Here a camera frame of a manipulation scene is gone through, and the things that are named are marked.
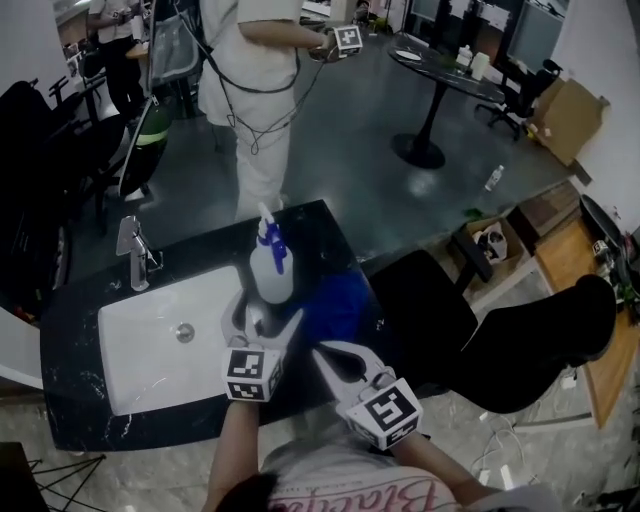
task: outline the white shirt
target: white shirt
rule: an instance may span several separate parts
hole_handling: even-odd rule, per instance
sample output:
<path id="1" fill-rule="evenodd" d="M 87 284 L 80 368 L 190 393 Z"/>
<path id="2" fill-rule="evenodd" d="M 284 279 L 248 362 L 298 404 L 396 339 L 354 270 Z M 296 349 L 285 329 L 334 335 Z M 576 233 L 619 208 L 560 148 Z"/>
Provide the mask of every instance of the white shirt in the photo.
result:
<path id="1" fill-rule="evenodd" d="M 460 512 L 449 488 L 431 473 L 397 466 L 390 457 L 336 444 L 313 449 L 313 443 L 293 442 L 262 470 L 278 474 L 270 508 L 287 511 L 404 510 Z M 562 512 L 560 502 L 545 485 L 519 487 L 492 494 L 465 510 L 470 512 Z"/>
<path id="2" fill-rule="evenodd" d="M 200 0 L 205 39 L 220 70 L 243 87 L 272 90 L 291 82 L 296 73 L 295 49 L 273 48 L 247 41 L 239 23 L 297 22 L 303 0 Z M 248 93 L 225 83 L 234 111 L 255 129 L 266 129 L 295 106 L 293 87 L 275 94 Z M 218 75 L 205 62 L 198 106 L 213 124 L 227 125 L 230 110 Z"/>
<path id="3" fill-rule="evenodd" d="M 138 5 L 139 0 L 91 0 L 89 14 L 99 14 L 100 20 L 113 19 L 113 13 L 118 11 L 130 11 L 131 7 Z M 133 34 L 131 22 L 98 30 L 98 39 L 102 44 L 110 43 L 116 39 L 123 39 Z"/>

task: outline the black marble countertop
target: black marble countertop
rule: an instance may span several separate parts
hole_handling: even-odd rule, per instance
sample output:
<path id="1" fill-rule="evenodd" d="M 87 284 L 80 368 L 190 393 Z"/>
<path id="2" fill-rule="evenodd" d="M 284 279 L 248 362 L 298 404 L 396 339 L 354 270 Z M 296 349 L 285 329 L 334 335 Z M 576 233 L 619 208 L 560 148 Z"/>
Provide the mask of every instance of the black marble countertop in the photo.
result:
<path id="1" fill-rule="evenodd" d="M 341 282 L 347 276 L 345 282 L 352 288 L 355 282 L 362 299 L 362 308 L 354 313 L 357 318 L 353 339 L 348 341 L 369 346 L 386 364 L 399 364 L 400 349 L 393 344 L 381 308 L 325 203 L 316 201 L 289 208 L 275 214 L 275 218 L 295 258 L 294 294 L 285 304 L 267 305 L 255 289 L 249 256 L 255 248 L 257 220 L 163 248 L 164 268 L 149 276 L 150 286 L 143 293 L 235 265 L 249 300 L 262 303 L 260 307 L 266 312 L 264 334 L 273 335 L 280 332 L 298 306 L 314 297 L 323 281 L 338 276 Z M 42 378 L 51 432 L 60 449 L 138 450 L 201 441 L 220 434 L 228 406 L 226 395 L 133 415 L 112 414 L 102 366 L 98 311 L 134 295 L 139 294 L 130 286 L 129 258 L 123 257 L 118 265 L 61 288 L 48 305 L 41 324 Z M 336 318 L 345 314 L 344 304 L 331 304 L 330 300 L 322 302 L 323 314 L 315 318 L 316 325 L 305 327 L 303 319 L 290 344 L 275 395 L 262 406 L 262 423 L 332 399 L 310 354 L 312 331 L 327 327 L 318 326 L 318 322 L 328 322 L 326 319 L 332 314 Z"/>
<path id="2" fill-rule="evenodd" d="M 398 55 L 397 50 L 418 55 L 420 60 L 406 59 Z M 464 94 L 493 103 L 504 101 L 504 93 L 496 84 L 485 78 L 475 80 L 471 75 L 463 73 L 455 64 L 455 55 L 443 55 L 403 35 L 393 38 L 387 52 L 393 60 L 404 67 L 437 82 L 442 82 Z"/>

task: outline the white sink basin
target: white sink basin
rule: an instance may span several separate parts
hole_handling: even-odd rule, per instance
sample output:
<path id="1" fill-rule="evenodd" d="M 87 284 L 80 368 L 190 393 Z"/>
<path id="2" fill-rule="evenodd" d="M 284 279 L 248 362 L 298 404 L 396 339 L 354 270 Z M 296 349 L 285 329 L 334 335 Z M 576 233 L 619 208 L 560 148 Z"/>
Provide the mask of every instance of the white sink basin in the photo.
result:
<path id="1" fill-rule="evenodd" d="M 223 267 L 100 309 L 100 350 L 113 413 L 224 394 L 220 318 L 240 289 L 236 268 Z"/>

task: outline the tiled floor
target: tiled floor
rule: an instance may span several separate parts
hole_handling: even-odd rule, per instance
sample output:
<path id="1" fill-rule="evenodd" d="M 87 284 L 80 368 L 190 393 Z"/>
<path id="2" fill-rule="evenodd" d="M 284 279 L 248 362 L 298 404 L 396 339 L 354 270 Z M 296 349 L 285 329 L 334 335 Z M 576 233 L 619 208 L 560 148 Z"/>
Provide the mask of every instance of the tiled floor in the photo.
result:
<path id="1" fill-rule="evenodd" d="M 391 150 L 391 138 L 420 130 L 435 86 L 392 61 L 385 43 L 382 36 L 370 38 L 360 55 L 322 70 L 292 125 L 283 189 L 290 204 L 324 199 L 357 256 L 369 258 L 451 231 L 465 221 L 467 209 L 495 214 L 567 178 L 547 150 L 526 138 L 514 144 L 504 126 L 489 129 L 486 116 L 474 115 L 478 100 L 454 90 L 445 95 L 433 127 L 445 166 L 425 171 L 402 161 Z M 304 55 L 302 62 L 298 96 L 316 69 Z M 72 225 L 75 254 L 82 255 L 74 260 L 72 280 L 117 261 L 118 224 L 125 215 L 139 216 L 155 247 L 232 222 L 235 139 L 229 128 L 217 128 L 216 134 L 203 117 L 174 121 L 149 183 L 153 200 L 110 201 L 107 236 L 99 235 L 93 203 L 87 205 Z M 484 184 L 500 164 L 503 178 L 488 193 Z"/>
<path id="2" fill-rule="evenodd" d="M 532 274 L 490 308 L 480 312 L 480 316 L 493 307 L 521 304 L 542 298 L 545 294 L 540 276 Z M 535 479 L 546 482 L 560 496 L 565 509 L 570 510 L 573 500 L 582 490 L 614 490 L 633 483 L 637 460 L 628 459 L 635 453 L 630 436 L 633 425 L 631 413 L 637 407 L 632 387 L 638 367 L 637 361 L 636 371 L 629 376 L 613 416 L 603 430 L 583 427 L 520 435 L 518 439 L 524 460 L 514 436 L 504 432 L 499 435 L 502 449 L 492 452 L 500 448 L 495 441 L 487 448 L 493 430 L 508 428 L 507 421 L 550 419 L 588 411 L 584 382 L 579 380 L 578 386 L 568 391 L 556 385 L 539 403 L 507 419 L 490 415 L 485 421 L 480 421 L 483 411 L 455 393 L 432 397 L 422 401 L 425 415 L 421 429 L 476 475 L 483 465 L 478 458 L 483 451 L 489 452 L 485 467 L 491 470 L 490 485 L 502 487 L 499 468 L 508 464 L 517 484 L 527 484 Z M 335 420 L 331 408 L 325 406 L 304 417 L 262 427 L 260 460 L 263 461 L 271 450 L 287 441 L 316 432 Z M 43 468 L 69 464 L 94 455 L 76 456 L 56 450 L 43 408 L 38 406 L 0 408 L 0 439 L 21 441 L 30 459 L 44 459 Z M 199 511 L 206 495 L 215 446 L 216 441 L 211 440 L 158 450 L 107 454 L 106 461 L 80 492 L 78 499 L 112 511 Z M 47 483 L 52 478 L 40 478 L 40 481 Z M 72 482 L 58 485 L 56 490 L 69 493 L 79 481 L 78 476 Z M 53 506 L 61 505 L 61 499 L 56 496 L 48 495 L 47 500 Z M 69 510 L 82 509 L 72 505 Z"/>

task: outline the hand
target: hand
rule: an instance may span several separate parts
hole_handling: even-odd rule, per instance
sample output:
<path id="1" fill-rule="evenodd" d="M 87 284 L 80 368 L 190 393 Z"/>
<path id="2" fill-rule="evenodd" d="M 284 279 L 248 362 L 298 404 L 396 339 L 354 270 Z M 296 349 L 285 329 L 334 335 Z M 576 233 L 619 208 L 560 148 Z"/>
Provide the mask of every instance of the hand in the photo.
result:
<path id="1" fill-rule="evenodd" d="M 113 24 L 115 26 L 122 25 L 124 20 L 124 11 L 116 11 L 112 14 Z"/>
<path id="2" fill-rule="evenodd" d="M 341 60 L 335 32 L 333 30 L 326 32 L 325 41 L 322 46 L 310 49 L 309 56 L 315 61 L 328 64 Z"/>

